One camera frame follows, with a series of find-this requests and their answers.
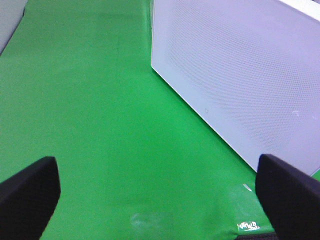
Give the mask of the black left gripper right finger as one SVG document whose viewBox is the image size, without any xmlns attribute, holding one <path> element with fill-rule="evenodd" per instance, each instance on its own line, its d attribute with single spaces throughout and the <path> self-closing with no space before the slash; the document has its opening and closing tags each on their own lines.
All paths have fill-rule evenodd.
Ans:
<svg viewBox="0 0 320 240">
<path fill-rule="evenodd" d="M 320 238 L 318 180 L 272 154 L 262 154 L 255 193 L 280 240 Z"/>
</svg>

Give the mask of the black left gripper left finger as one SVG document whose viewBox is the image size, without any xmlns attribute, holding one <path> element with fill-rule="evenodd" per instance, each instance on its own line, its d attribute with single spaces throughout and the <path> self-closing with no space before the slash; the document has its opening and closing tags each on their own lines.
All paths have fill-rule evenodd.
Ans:
<svg viewBox="0 0 320 240">
<path fill-rule="evenodd" d="M 0 184 L 0 238 L 39 240 L 61 196 L 56 158 L 45 156 Z"/>
</svg>

